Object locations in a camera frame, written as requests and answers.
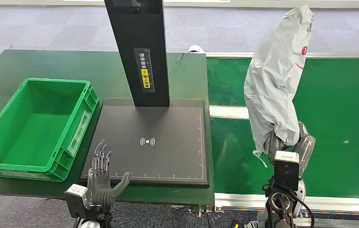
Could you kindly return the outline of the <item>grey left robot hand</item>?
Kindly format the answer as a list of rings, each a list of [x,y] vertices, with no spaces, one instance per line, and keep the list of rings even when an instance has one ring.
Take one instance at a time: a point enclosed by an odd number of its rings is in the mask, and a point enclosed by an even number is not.
[[[114,187],[111,186],[108,171],[111,153],[104,139],[95,147],[87,178],[87,188],[93,205],[111,206],[130,183],[131,174],[125,172],[121,181]]]

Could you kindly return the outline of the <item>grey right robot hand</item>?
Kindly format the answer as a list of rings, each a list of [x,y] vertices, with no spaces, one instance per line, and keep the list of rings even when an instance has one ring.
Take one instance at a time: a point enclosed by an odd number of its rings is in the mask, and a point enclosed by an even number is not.
[[[308,165],[309,159],[315,146],[315,138],[308,133],[303,122],[298,121],[299,140],[294,146],[286,145],[274,131],[271,131],[269,137],[265,140],[263,147],[267,152],[269,162],[274,164],[274,158],[277,151],[290,151],[299,155],[299,179]]]

